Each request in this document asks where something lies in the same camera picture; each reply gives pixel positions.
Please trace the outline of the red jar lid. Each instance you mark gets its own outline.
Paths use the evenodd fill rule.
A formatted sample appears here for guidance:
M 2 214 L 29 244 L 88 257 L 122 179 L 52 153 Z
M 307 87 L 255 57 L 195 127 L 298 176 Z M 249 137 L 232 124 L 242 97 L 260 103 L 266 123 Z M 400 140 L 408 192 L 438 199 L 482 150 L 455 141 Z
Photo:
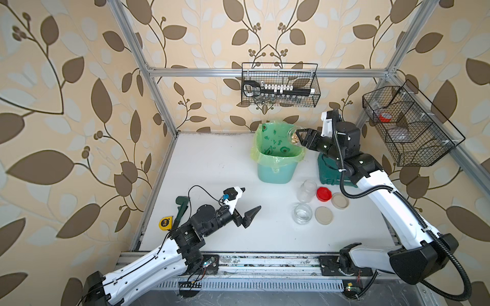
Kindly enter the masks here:
M 319 187 L 316 190 L 316 198 L 321 202 L 328 202 L 332 199 L 333 193 L 326 187 Z

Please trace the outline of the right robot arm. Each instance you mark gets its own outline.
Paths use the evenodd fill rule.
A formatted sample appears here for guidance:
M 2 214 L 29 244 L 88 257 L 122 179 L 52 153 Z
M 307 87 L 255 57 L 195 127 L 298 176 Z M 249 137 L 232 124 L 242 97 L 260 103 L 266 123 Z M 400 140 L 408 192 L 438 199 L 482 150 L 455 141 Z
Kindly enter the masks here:
M 427 277 L 448 263 L 463 273 L 464 268 L 454 256 L 457 240 L 425 220 L 394 186 L 381 164 L 360 150 L 360 130 L 350 122 L 327 120 L 327 125 L 328 134 L 313 129 L 292 131 L 292 143 L 335 162 L 343 196 L 368 197 L 393 227 L 401 244 L 387 248 L 354 242 L 340 251 L 339 268 L 343 272 L 355 268 L 381 270 L 408 284 L 425 284 Z

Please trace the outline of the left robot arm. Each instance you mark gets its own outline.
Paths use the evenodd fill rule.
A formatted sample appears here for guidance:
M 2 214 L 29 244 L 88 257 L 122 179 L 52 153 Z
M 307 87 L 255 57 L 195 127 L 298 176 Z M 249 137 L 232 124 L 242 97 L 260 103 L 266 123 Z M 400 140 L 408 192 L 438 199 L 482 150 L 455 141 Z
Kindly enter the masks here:
M 218 210 L 201 206 L 191 218 L 170 231 L 163 244 L 122 269 L 103 275 L 97 271 L 85 281 L 79 305 L 129 305 L 164 281 L 192 274 L 204 266 L 200 248 L 210 236 L 230 222 L 247 228 L 261 207 L 244 215 L 230 213 L 223 205 Z

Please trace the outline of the yellow-green bin liner bag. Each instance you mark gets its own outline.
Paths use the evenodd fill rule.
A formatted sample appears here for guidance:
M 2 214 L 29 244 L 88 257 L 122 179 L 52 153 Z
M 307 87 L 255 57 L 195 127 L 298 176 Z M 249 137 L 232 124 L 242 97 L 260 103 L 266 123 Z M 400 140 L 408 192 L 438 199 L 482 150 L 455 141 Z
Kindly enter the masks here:
M 294 146 L 288 141 L 288 130 L 293 126 L 287 122 L 261 124 L 253 138 L 252 160 L 260 166 L 269 167 L 273 172 L 301 162 L 305 148 Z

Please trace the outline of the beige jar lid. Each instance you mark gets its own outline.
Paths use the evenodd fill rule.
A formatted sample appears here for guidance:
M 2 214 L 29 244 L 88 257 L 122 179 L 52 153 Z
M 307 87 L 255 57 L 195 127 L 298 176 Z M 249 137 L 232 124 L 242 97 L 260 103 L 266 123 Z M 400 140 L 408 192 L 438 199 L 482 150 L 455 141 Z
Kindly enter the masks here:
M 327 207 L 318 207 L 315 210 L 315 219 L 321 225 L 329 225 L 334 219 L 333 212 Z
M 341 193 L 334 193 L 331 199 L 331 203 L 335 208 L 339 210 L 346 209 L 350 204 L 349 199 Z

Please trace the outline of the beige-lid jar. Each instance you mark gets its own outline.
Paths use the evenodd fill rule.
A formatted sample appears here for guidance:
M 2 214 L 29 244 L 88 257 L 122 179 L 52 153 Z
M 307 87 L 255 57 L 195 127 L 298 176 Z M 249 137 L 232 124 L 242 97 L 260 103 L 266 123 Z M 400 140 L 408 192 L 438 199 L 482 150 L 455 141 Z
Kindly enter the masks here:
M 294 207 L 293 220 L 300 225 L 308 224 L 313 217 L 313 211 L 309 205 L 299 203 Z
M 293 126 L 288 130 L 288 141 L 294 146 L 301 146 L 301 141 L 297 136 L 297 130 L 300 129 L 300 127 Z

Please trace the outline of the green plastic trash bin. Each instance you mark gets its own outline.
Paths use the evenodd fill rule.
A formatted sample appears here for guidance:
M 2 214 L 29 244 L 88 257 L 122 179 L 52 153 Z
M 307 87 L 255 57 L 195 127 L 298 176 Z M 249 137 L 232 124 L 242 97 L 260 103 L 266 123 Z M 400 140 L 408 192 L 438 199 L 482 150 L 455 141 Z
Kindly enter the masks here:
M 305 149 L 293 143 L 297 126 L 286 122 L 267 122 L 258 127 L 251 148 L 258 177 L 270 184 L 286 184 L 305 156 Z

